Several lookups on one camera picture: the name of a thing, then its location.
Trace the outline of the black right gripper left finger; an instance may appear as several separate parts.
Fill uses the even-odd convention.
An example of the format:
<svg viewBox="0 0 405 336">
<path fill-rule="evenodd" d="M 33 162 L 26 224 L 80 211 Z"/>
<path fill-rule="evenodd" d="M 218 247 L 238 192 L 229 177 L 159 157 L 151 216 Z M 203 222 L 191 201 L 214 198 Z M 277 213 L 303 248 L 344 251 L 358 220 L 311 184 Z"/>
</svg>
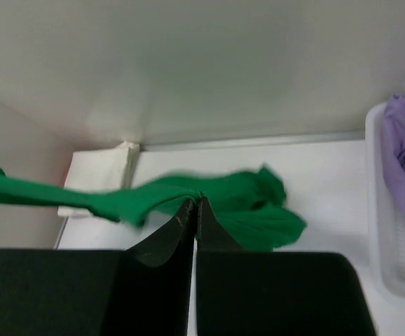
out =
<svg viewBox="0 0 405 336">
<path fill-rule="evenodd" d="M 126 250 L 0 248 L 0 335 L 185 335 L 194 204 Z"/>
</svg>

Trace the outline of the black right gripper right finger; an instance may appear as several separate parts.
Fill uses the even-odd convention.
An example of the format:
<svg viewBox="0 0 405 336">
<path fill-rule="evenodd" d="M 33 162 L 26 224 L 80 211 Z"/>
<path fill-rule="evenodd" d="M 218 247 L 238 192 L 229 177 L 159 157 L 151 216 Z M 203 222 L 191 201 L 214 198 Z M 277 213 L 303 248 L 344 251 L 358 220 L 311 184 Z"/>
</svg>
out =
<svg viewBox="0 0 405 336">
<path fill-rule="evenodd" d="M 247 251 L 198 207 L 199 335 L 375 335 L 359 277 L 332 252 Z"/>
</svg>

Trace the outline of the green t shirt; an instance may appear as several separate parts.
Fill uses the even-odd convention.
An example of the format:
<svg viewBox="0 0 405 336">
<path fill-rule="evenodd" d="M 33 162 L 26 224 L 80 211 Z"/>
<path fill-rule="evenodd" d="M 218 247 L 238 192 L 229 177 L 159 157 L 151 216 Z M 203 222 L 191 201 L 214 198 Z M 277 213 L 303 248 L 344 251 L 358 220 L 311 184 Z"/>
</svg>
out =
<svg viewBox="0 0 405 336">
<path fill-rule="evenodd" d="M 295 243 L 306 222 L 286 207 L 281 179 L 267 167 L 222 176 L 162 175 L 132 189 L 79 192 L 8 177 L 0 168 L 0 204 L 85 209 L 111 222 L 143 226 L 152 211 L 173 215 L 206 197 L 221 226 L 245 249 L 272 251 Z"/>
</svg>

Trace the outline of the cream white t shirt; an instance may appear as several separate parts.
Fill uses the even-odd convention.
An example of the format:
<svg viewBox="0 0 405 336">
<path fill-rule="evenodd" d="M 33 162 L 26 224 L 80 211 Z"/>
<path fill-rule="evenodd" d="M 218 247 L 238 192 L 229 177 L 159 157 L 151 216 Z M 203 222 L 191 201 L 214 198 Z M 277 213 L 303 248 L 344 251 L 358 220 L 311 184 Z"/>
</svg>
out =
<svg viewBox="0 0 405 336">
<path fill-rule="evenodd" d="M 140 145 L 131 142 L 110 149 L 76 151 L 65 188 L 92 193 L 129 188 L 139 154 Z"/>
</svg>

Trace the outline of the red t shirt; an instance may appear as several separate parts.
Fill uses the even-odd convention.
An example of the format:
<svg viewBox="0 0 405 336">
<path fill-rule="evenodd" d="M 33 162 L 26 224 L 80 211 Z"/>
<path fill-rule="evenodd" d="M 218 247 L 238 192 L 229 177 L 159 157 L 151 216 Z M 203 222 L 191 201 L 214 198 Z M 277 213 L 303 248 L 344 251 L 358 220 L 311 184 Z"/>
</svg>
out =
<svg viewBox="0 0 405 336">
<path fill-rule="evenodd" d="M 68 177 L 68 175 L 69 175 L 70 168 L 71 168 L 71 163 L 67 166 L 67 169 L 66 169 L 65 172 L 64 172 L 64 176 L 63 176 L 63 178 L 62 178 L 62 186 L 63 186 L 63 187 L 65 187 L 65 185 L 66 185 L 67 177 Z"/>
</svg>

